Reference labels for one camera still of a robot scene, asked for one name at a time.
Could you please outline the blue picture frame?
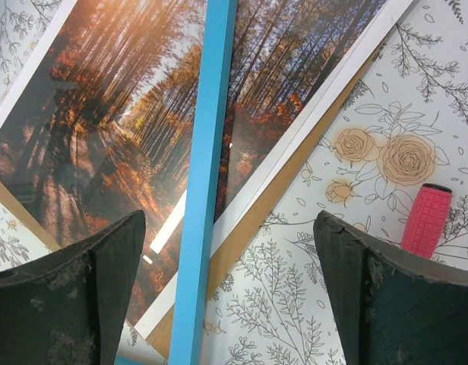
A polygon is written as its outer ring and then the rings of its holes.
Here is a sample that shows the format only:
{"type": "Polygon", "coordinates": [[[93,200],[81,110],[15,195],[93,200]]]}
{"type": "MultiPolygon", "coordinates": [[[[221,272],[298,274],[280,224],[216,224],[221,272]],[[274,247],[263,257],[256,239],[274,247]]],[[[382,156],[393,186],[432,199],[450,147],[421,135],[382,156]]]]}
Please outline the blue picture frame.
{"type": "Polygon", "coordinates": [[[175,291],[170,364],[197,364],[207,299],[235,1],[208,1],[175,291]]]}

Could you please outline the red handled screwdriver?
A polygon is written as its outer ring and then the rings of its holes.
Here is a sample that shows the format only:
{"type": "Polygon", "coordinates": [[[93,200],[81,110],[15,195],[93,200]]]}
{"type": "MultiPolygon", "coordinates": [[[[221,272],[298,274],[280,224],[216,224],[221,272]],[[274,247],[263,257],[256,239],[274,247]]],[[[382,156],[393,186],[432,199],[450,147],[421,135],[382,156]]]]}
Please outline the red handled screwdriver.
{"type": "Polygon", "coordinates": [[[444,231],[453,192],[433,183],[421,186],[409,212],[400,248],[430,259],[444,231]]]}

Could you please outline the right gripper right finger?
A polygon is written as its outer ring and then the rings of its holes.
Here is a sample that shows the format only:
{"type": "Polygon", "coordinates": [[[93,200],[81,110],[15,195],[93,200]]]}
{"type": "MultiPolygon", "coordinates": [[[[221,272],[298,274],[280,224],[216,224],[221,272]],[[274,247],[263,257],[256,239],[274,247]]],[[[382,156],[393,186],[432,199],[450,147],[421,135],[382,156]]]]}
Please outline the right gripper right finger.
{"type": "Polygon", "coordinates": [[[326,211],[313,231],[348,364],[468,364],[468,271],[404,251],[326,211]]]}

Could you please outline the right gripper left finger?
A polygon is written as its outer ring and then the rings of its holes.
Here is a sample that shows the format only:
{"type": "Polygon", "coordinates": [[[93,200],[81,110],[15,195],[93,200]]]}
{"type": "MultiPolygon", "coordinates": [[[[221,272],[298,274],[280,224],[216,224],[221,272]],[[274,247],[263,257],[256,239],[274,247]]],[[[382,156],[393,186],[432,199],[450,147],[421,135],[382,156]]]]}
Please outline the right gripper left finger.
{"type": "Polygon", "coordinates": [[[0,271],[0,364],[113,364],[146,232],[136,210],[0,271]]]}

